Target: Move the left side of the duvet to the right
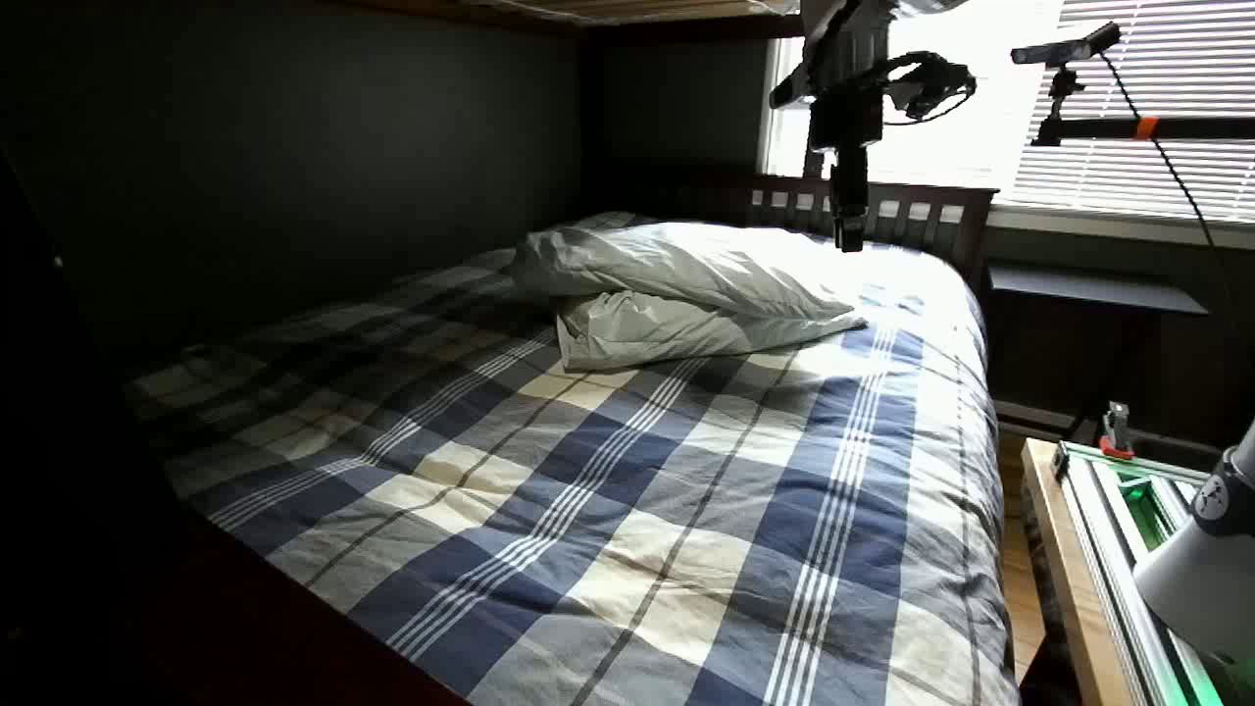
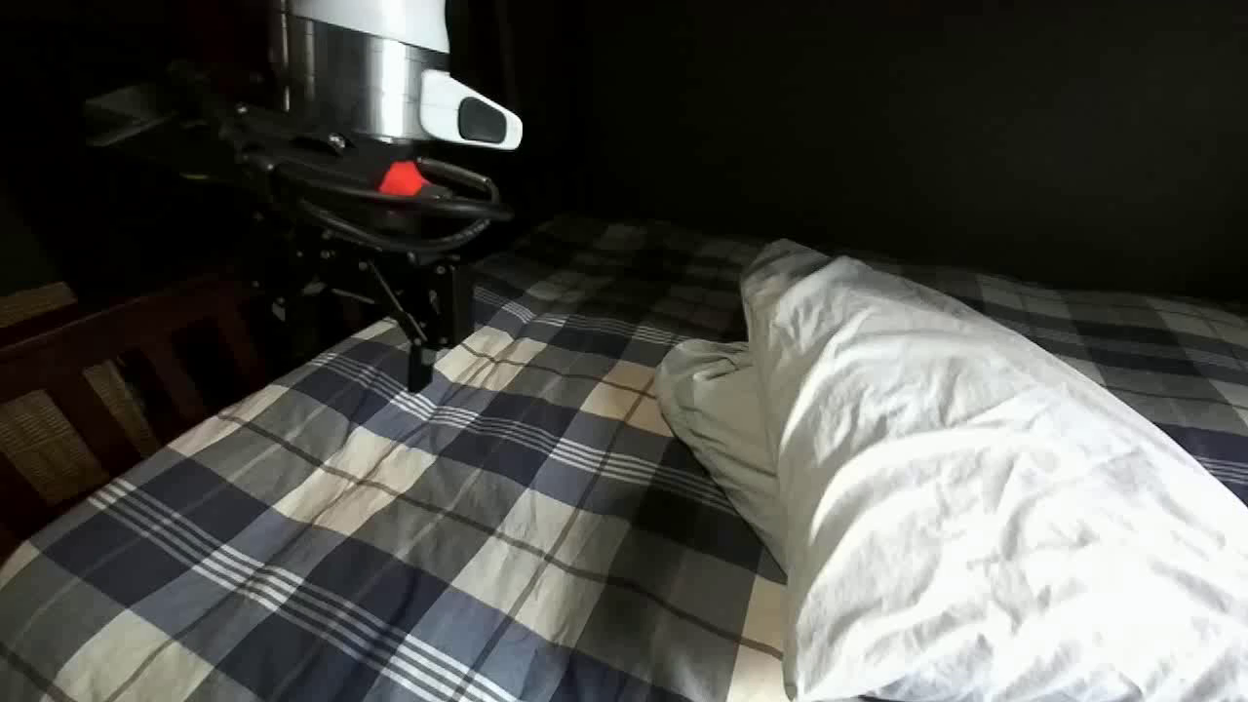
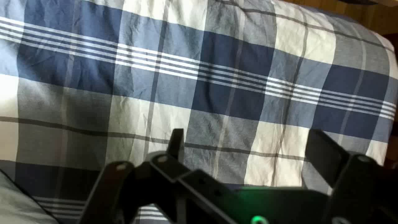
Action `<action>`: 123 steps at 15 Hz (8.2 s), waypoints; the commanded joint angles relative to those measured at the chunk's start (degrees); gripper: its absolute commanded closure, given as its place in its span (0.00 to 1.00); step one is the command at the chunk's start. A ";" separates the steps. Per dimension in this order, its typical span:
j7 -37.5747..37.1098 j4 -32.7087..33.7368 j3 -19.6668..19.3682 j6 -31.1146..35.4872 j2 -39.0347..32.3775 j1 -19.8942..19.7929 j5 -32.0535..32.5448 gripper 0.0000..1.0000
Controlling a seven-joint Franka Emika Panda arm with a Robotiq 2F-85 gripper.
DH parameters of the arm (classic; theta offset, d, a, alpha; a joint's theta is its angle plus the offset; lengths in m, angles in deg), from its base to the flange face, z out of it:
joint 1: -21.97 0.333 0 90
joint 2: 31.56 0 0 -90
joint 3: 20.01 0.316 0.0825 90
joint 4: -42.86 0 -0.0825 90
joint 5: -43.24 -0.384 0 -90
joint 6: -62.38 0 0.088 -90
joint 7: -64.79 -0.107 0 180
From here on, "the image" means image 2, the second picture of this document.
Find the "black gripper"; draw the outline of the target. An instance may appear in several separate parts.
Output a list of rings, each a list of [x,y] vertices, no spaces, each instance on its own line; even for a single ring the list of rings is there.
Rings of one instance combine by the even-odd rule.
[[[314,129],[227,100],[200,78],[131,81],[82,107],[86,144],[160,165],[195,185],[247,191],[275,232],[268,287],[298,310],[350,297],[404,336],[404,388],[434,384],[426,352],[470,333],[465,250],[509,219],[500,186],[459,165]]]

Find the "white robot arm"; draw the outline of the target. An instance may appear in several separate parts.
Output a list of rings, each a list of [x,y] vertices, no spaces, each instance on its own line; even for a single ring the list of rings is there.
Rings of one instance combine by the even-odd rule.
[[[320,297],[404,336],[404,388],[470,333],[459,250],[509,219],[493,174],[434,144],[516,152],[521,117],[454,74],[450,0],[261,0],[268,74],[229,96],[174,64],[86,100],[92,147],[242,191],[268,232],[261,293],[311,336]]]

